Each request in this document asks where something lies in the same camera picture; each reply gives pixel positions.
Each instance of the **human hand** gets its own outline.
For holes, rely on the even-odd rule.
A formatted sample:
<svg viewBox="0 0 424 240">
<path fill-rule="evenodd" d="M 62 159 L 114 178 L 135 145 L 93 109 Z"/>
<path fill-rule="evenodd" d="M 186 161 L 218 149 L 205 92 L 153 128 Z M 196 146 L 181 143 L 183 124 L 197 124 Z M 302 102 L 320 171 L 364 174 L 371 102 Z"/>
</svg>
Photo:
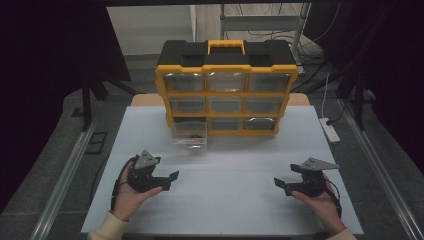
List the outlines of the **human hand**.
<svg viewBox="0 0 424 240">
<path fill-rule="evenodd" d="M 125 168 L 121 179 L 119 180 L 119 190 L 116 196 L 115 207 L 112 214 L 125 222 L 137 211 L 141 204 L 147 199 L 156 196 L 162 192 L 162 187 L 153 188 L 147 192 L 139 193 L 132 189 L 126 182 L 128 179 L 128 172 L 134 165 L 133 162 L 128 164 Z"/>
<path fill-rule="evenodd" d="M 334 193 L 330 183 L 326 181 L 326 184 L 327 188 Z M 299 201 L 306 203 L 314 210 L 315 214 L 321 220 L 322 224 L 331 236 L 334 236 L 346 229 L 346 226 L 337 213 L 336 205 L 328 193 L 324 192 L 316 198 L 310 198 L 301 192 L 293 191 L 292 196 Z"/>
</svg>

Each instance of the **black curtain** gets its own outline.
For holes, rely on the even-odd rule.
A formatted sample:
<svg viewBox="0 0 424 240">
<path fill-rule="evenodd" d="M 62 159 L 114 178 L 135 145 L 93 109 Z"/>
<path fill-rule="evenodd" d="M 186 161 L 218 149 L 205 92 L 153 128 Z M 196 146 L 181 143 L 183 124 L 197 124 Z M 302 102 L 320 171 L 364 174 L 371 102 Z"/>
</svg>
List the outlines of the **black curtain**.
<svg viewBox="0 0 424 240">
<path fill-rule="evenodd" d="M 82 79 L 130 77 L 104 6 L 2 1 L 0 24 L 3 211 Z"/>
<path fill-rule="evenodd" d="M 424 3 L 397 1 L 365 57 L 373 110 L 424 172 Z"/>
</svg>

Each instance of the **plastic drawer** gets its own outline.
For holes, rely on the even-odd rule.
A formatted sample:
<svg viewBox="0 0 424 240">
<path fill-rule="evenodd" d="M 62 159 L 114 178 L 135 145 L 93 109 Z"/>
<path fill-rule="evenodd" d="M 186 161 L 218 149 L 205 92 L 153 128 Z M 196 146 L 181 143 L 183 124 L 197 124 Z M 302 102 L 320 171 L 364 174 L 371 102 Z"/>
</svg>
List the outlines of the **plastic drawer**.
<svg viewBox="0 0 424 240">
<path fill-rule="evenodd" d="M 169 92 L 203 92 L 205 84 L 201 73 L 167 73 L 163 75 Z"/>
<path fill-rule="evenodd" d="M 244 130 L 274 130 L 276 118 L 244 118 L 243 129 Z"/>
<path fill-rule="evenodd" d="M 204 113 L 205 98 L 170 98 L 172 111 L 175 113 Z"/>
<path fill-rule="evenodd" d="M 241 97 L 208 97 L 209 112 L 212 113 L 240 113 L 243 98 Z"/>
<path fill-rule="evenodd" d="M 208 90 L 211 92 L 244 92 L 245 73 L 213 72 L 207 75 Z"/>
<path fill-rule="evenodd" d="M 174 122 L 172 146 L 176 155 L 202 155 L 207 151 L 205 118 L 178 118 Z"/>
<path fill-rule="evenodd" d="M 290 76 L 287 73 L 252 73 L 249 92 L 284 92 Z"/>
<path fill-rule="evenodd" d="M 278 114 L 283 98 L 246 98 L 246 113 Z"/>
<path fill-rule="evenodd" d="M 214 130 L 240 130 L 240 118 L 215 117 L 208 119 L 210 128 Z"/>
</svg>

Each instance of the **white wall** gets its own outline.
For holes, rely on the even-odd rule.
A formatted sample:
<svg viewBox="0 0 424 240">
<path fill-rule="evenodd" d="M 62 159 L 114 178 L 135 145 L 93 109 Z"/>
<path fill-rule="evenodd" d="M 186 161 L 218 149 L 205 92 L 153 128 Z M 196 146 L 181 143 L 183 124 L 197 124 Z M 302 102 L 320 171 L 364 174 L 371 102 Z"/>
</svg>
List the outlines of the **white wall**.
<svg viewBox="0 0 424 240">
<path fill-rule="evenodd" d="M 159 54 L 166 40 L 193 41 L 194 7 L 108 7 L 124 55 Z"/>
</svg>

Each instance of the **white table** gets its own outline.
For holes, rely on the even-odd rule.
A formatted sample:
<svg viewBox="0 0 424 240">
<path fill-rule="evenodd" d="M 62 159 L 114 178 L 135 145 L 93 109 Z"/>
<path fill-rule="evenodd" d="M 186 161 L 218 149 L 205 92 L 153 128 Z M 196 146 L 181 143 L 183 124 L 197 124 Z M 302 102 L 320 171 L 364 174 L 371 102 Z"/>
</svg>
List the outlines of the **white table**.
<svg viewBox="0 0 424 240">
<path fill-rule="evenodd" d="M 162 160 L 154 176 L 180 171 L 169 192 L 146 201 L 129 233 L 171 236 L 296 236 L 323 228 L 312 210 L 274 184 L 300 182 L 290 164 L 309 157 L 334 163 L 311 106 L 288 106 L 275 137 L 208 137 L 204 156 L 176 156 L 164 107 L 128 107 L 82 228 L 100 226 L 110 209 L 114 182 L 124 163 L 143 149 Z M 324 173 L 340 190 L 342 220 L 362 234 L 338 170 Z"/>
</svg>

